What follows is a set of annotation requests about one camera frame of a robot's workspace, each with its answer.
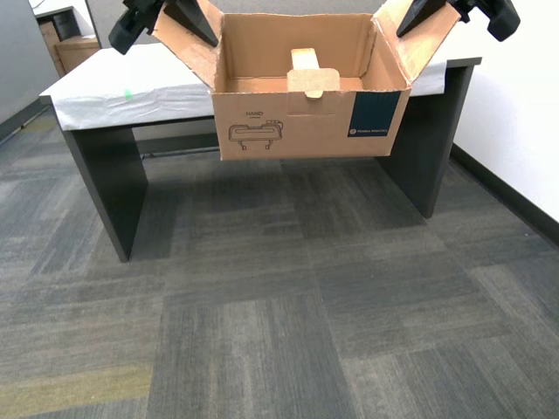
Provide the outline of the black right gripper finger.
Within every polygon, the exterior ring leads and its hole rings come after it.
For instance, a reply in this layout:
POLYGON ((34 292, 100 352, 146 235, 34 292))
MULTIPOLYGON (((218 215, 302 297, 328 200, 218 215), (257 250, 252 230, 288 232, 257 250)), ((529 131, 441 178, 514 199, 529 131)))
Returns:
POLYGON ((487 31, 500 42, 512 36, 521 22, 511 0, 451 0, 450 5, 464 23, 470 22, 473 9, 480 9, 489 19, 487 31))
POLYGON ((413 0, 397 28, 397 36, 402 38, 446 4, 446 0, 413 0))

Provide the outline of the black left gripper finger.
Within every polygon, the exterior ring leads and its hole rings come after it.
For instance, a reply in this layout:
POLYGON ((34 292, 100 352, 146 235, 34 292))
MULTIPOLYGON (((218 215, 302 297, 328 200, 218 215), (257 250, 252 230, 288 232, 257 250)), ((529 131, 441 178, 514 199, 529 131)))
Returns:
POLYGON ((206 44, 218 45, 217 36, 196 0, 168 1, 163 11, 206 44))
POLYGON ((164 4, 163 0, 124 0, 126 10, 108 35, 110 45, 126 55, 138 37, 146 31, 152 34, 164 4))

